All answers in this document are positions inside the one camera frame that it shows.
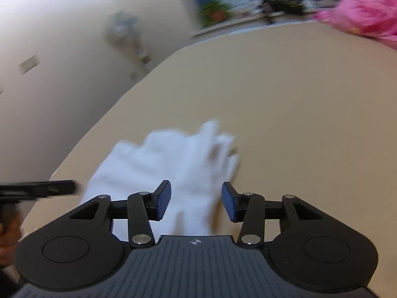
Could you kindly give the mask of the person's left hand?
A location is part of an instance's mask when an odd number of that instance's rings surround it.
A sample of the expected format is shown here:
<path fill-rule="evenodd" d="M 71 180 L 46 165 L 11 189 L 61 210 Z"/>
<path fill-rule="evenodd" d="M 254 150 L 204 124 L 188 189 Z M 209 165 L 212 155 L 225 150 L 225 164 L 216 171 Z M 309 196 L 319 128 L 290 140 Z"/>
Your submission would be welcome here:
<path fill-rule="evenodd" d="M 20 238 L 22 218 L 18 210 L 16 210 L 10 224 L 4 228 L 1 225 L 1 247 L 0 247 L 0 265 L 1 267 L 13 264 L 16 247 Z"/>

